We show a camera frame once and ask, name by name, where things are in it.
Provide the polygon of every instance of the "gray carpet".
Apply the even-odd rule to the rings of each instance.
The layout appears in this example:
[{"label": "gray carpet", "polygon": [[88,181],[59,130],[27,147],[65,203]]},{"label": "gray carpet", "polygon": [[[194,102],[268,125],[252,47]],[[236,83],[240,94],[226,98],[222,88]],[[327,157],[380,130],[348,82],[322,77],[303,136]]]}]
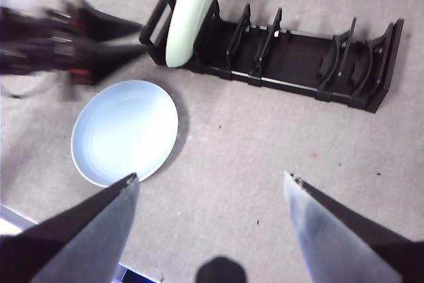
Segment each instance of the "gray carpet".
[{"label": "gray carpet", "polygon": [[[107,13],[145,23],[157,0],[88,0]],[[122,262],[165,282],[193,282],[217,255],[239,261],[248,281],[308,282],[282,195],[294,172],[351,209],[412,240],[424,239],[424,2],[422,0],[219,0],[224,19],[244,4],[252,22],[380,36],[405,18],[391,90],[377,114],[186,70],[145,56],[96,88],[62,101],[61,85],[30,99],[1,100],[1,200],[42,221],[99,191],[74,168],[70,134],[82,107],[113,83],[143,79],[176,102],[180,131],[171,156],[140,185]],[[38,0],[58,7],[59,0]],[[136,37],[129,41],[136,42]],[[4,77],[23,89],[54,75]]]}]

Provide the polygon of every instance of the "plate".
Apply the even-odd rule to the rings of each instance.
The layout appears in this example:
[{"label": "plate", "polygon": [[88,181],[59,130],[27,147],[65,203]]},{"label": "plate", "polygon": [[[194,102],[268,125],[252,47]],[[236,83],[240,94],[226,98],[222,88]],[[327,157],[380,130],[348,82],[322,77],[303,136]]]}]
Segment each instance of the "plate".
[{"label": "plate", "polygon": [[213,0],[177,0],[172,13],[165,59],[170,68],[184,65],[193,55],[193,44]]},{"label": "plate", "polygon": [[177,109],[166,91],[147,81],[120,82],[98,93],[79,114],[72,160],[98,186],[133,172],[142,181],[167,159],[177,131]]}]

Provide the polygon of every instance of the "black dish rack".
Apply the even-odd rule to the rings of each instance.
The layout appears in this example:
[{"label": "black dish rack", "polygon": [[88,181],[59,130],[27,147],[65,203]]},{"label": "black dish rack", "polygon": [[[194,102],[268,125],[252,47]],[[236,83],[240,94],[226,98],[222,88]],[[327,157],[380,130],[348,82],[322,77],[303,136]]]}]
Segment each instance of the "black dish rack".
[{"label": "black dish rack", "polygon": [[[157,39],[151,40],[167,6],[159,0],[140,34],[140,43],[158,65],[166,65],[165,48],[171,14]],[[352,38],[356,18],[348,31],[322,36],[281,28],[282,9],[274,22],[257,26],[247,4],[237,23],[224,21],[214,0],[193,46],[194,55],[181,68],[336,101],[375,113],[386,96],[398,53],[403,19],[390,23],[376,39]]]}]

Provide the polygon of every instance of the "light blue plate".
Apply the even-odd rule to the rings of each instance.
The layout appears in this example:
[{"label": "light blue plate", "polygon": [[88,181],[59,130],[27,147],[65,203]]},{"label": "light blue plate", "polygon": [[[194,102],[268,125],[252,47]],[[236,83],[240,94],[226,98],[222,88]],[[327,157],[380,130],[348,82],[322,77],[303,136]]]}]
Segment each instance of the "light blue plate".
[{"label": "light blue plate", "polygon": [[82,110],[71,136],[80,174],[107,187],[136,172],[144,180],[167,159],[178,131],[171,97],[146,81],[125,81],[98,93]]}]

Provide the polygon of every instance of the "plate rim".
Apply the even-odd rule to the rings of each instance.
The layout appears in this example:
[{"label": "plate rim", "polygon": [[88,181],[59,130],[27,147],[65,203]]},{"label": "plate rim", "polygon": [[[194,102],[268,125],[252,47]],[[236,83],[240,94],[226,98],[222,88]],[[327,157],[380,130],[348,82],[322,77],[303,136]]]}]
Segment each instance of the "plate rim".
[{"label": "plate rim", "polygon": [[172,97],[171,97],[171,95],[163,88],[163,87],[161,87],[161,86],[159,86],[158,84],[156,84],[156,83],[153,83],[153,82],[150,82],[150,81],[146,81],[146,80],[126,80],[126,81],[121,81],[121,82],[117,82],[117,83],[115,83],[115,84],[112,84],[112,85],[110,85],[110,86],[108,86],[108,87],[106,87],[106,88],[104,88],[104,89],[102,89],[99,93],[97,93],[97,94],[95,94],[86,104],[85,104],[85,106],[83,107],[83,109],[80,111],[80,113],[78,114],[78,117],[77,117],[77,119],[75,120],[75,123],[74,123],[74,125],[73,125],[73,127],[72,127],[72,133],[71,133],[71,142],[70,142],[70,150],[71,150],[71,157],[72,157],[72,162],[74,163],[74,166],[75,166],[75,168],[77,169],[77,171],[78,171],[78,173],[82,176],[82,177],[84,177],[84,179],[86,179],[88,182],[90,182],[90,183],[92,183],[92,184],[94,184],[94,185],[96,185],[96,186],[99,186],[99,187],[102,187],[102,188],[107,188],[107,187],[109,187],[110,185],[112,185],[112,184],[110,184],[110,185],[107,185],[107,184],[100,184],[99,182],[96,182],[96,181],[94,181],[94,180],[92,180],[90,177],[88,177],[88,176],[86,176],[82,171],[81,171],[81,168],[80,168],[80,166],[78,165],[78,163],[77,163],[77,160],[75,159],[75,155],[74,155],[74,134],[75,134],[75,130],[76,130],[76,127],[77,127],[77,125],[78,125],[78,123],[79,123],[79,121],[80,121],[80,119],[81,119],[81,116],[84,114],[84,112],[86,111],[86,109],[91,105],[91,102],[96,98],[96,97],[99,97],[100,95],[102,95],[102,93],[103,92],[105,92],[105,91],[107,91],[108,89],[111,89],[112,87],[115,87],[115,86],[117,86],[117,85],[123,85],[123,84],[127,84],[127,83],[129,83],[129,82],[138,82],[138,83],[140,83],[140,82],[144,82],[144,83],[147,83],[147,84],[149,84],[149,85],[154,85],[154,86],[156,86],[156,87],[158,87],[160,90],[162,90],[169,98],[170,98],[170,100],[172,101],[172,105],[174,106],[173,107],[173,109],[175,109],[175,114],[176,114],[176,120],[177,120],[177,127],[176,127],[176,133],[175,133],[175,137],[172,139],[173,141],[172,141],[172,143],[170,143],[170,149],[169,150],[167,150],[166,151],[166,155],[164,156],[164,160],[158,165],[158,167],[157,168],[155,168],[151,173],[149,173],[149,174],[147,174],[147,176],[144,176],[144,177],[140,177],[140,176],[138,176],[137,175],[137,178],[138,178],[138,182],[142,182],[143,180],[145,180],[145,179],[147,179],[147,178],[149,178],[151,175],[153,175],[160,167],[162,167],[162,165],[165,163],[165,161],[168,159],[168,157],[169,157],[169,155],[171,154],[171,152],[172,152],[172,150],[174,149],[174,146],[175,146],[175,143],[176,143],[176,141],[177,141],[177,136],[178,136],[178,129],[179,129],[179,126],[180,126],[180,123],[179,123],[179,118],[178,118],[178,110],[177,110],[177,107],[176,107],[176,104],[175,104],[175,102],[174,102],[174,100],[172,99]]}]

